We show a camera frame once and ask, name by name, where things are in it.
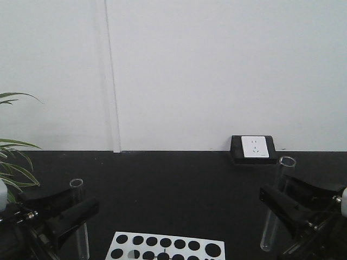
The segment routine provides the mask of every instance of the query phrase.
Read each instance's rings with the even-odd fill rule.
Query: metal screw
[[[37,211],[29,212],[28,214],[25,214],[26,220],[31,220],[31,219],[35,218],[36,216],[38,216]]]

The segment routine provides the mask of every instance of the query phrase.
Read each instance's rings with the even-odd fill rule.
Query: power socket
[[[269,158],[265,136],[241,136],[245,158]]]
[[[270,135],[233,135],[230,152],[236,164],[276,164],[277,155]]]

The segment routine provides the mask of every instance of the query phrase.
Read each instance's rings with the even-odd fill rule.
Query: plant leaf
[[[15,181],[15,180],[12,180],[8,177],[2,177],[3,179],[7,180],[7,181],[11,181],[13,182],[14,184],[16,184],[18,187],[32,187],[32,186],[36,186],[35,183],[21,183],[19,181]]]
[[[39,101],[40,103],[41,100],[38,99],[37,97],[33,96],[33,95],[30,95],[30,94],[27,94],[27,93],[21,93],[21,92],[6,92],[6,93],[0,93],[0,99],[2,98],[5,98],[5,97],[8,97],[8,96],[14,96],[14,95],[26,95],[26,96],[31,96],[32,98],[36,99],[37,101]]]
[[[0,176],[14,176],[13,174],[0,172]]]
[[[5,100],[5,101],[1,101],[0,102],[0,105],[1,104],[10,104],[10,105],[12,105],[12,101],[17,101],[17,100],[19,100],[19,99],[9,99],[9,100]]]
[[[31,180],[37,186],[40,185],[40,183],[36,180],[36,178],[28,170],[26,170],[25,168],[20,167],[18,165],[14,165],[14,164],[8,164],[7,162],[0,162],[0,164],[7,165],[7,166],[11,167],[12,169],[17,170],[17,171],[23,173],[23,175],[25,175],[29,180]]]
[[[9,153],[10,151],[16,150],[16,148],[12,148],[12,147],[31,147],[31,146],[17,145],[17,144],[6,144],[6,145],[0,145],[0,150],[6,150]]]
[[[14,188],[16,188],[16,189],[22,191],[22,189],[19,188],[18,185],[15,184],[11,179],[8,179],[8,178],[6,178],[6,177],[0,177],[0,179],[2,179],[3,182],[4,182],[5,184],[11,185],[11,186],[13,186]]]
[[[30,165],[31,171],[34,171],[33,162],[31,161],[31,158],[21,151],[16,150],[16,152],[27,160],[28,164]]]
[[[0,165],[5,169],[5,171],[7,171],[8,174],[12,175],[13,176],[13,171],[12,171],[12,168],[7,166],[7,165],[4,165],[2,164],[2,161],[0,161]]]
[[[0,157],[7,159],[7,155],[4,153],[0,153]]]
[[[16,198],[15,196],[13,195],[13,193],[10,191],[10,190],[7,190],[7,201],[8,202],[13,202],[15,203],[16,202]]]
[[[12,157],[16,158],[12,152],[12,151],[16,151],[15,148],[8,148],[8,147],[1,147],[0,146],[0,151],[2,151],[2,153],[4,153],[4,154],[9,153]]]
[[[39,148],[38,146],[30,144],[28,142],[23,142],[23,141],[18,141],[18,140],[13,140],[13,139],[2,139],[2,138],[0,138],[0,142],[8,142],[9,143],[7,145],[2,145],[2,147],[10,147],[10,145],[17,144],[17,145],[26,146],[26,147]]]

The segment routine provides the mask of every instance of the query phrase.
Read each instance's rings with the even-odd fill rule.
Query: white wall
[[[347,2],[107,0],[122,150],[347,150]]]
[[[119,150],[106,11],[98,0],[0,2],[0,137],[46,150]]]

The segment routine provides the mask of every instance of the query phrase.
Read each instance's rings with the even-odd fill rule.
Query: white cap
[[[341,199],[341,214],[347,218],[347,188],[342,193]]]
[[[0,211],[4,211],[6,209],[7,203],[7,186],[0,179]]]

